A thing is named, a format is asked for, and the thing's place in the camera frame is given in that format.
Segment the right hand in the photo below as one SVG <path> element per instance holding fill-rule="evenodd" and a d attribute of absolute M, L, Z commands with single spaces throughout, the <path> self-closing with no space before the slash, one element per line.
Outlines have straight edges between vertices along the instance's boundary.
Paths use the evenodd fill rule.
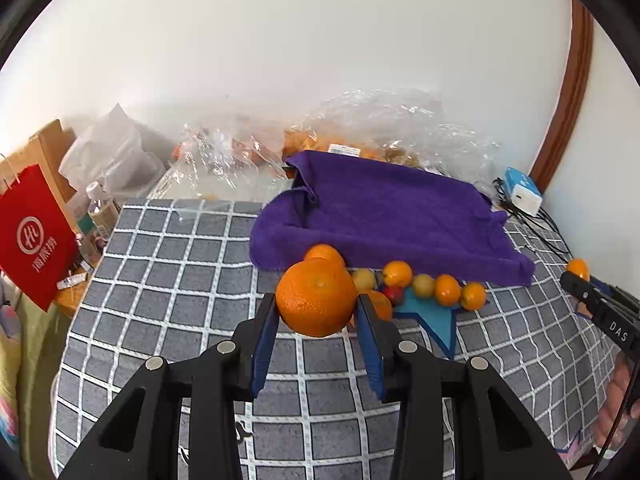
<path fill-rule="evenodd" d="M 605 402 L 600 407 L 597 421 L 593 426 L 594 445 L 602 448 L 606 437 L 610 433 L 618 410 L 623 404 L 626 388 L 629 385 L 631 372 L 628 361 L 623 352 L 620 352 L 615 359 L 613 376 L 605 390 Z M 639 403 L 636 402 L 629 413 L 623 411 L 620 416 L 615 434 L 613 434 L 611 444 L 620 444 L 623 441 L 624 429 L 628 422 L 637 419 L 639 416 Z"/>

